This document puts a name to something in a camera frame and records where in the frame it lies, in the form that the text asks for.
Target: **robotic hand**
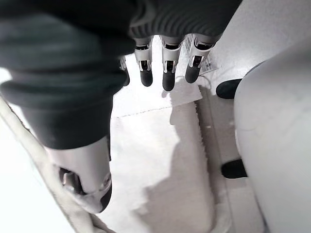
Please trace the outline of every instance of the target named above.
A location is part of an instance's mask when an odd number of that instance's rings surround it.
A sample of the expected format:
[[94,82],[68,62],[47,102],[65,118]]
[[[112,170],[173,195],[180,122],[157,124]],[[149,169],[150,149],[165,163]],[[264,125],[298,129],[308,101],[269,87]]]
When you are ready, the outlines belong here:
[[135,52],[150,86],[152,38],[160,35],[163,87],[174,87],[184,36],[193,34],[186,80],[196,81],[241,0],[0,0],[0,66],[12,80],[2,96],[19,105],[55,164],[64,188],[85,210],[108,205],[112,97]]

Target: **dark green sleeve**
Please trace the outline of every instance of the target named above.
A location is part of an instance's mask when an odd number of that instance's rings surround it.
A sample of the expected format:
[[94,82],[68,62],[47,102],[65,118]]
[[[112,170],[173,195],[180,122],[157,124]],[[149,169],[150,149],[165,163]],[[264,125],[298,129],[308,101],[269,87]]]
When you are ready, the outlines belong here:
[[0,0],[0,66],[12,75],[0,91],[45,146],[76,148],[108,134],[112,96],[125,81],[119,57],[135,47],[134,12],[128,0]]

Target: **white fabric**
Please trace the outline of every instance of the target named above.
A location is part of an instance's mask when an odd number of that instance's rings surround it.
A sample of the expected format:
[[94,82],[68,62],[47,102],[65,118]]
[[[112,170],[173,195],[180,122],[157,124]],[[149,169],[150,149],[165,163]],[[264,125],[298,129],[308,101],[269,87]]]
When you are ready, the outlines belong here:
[[113,192],[100,219],[118,233],[208,233],[214,204],[194,103],[111,125]]
[[130,84],[114,97],[111,119],[112,198],[100,219],[117,233],[208,233],[214,202],[194,100],[184,79],[183,46],[175,88],[162,88],[161,43],[153,40],[151,87],[140,82],[134,55]]

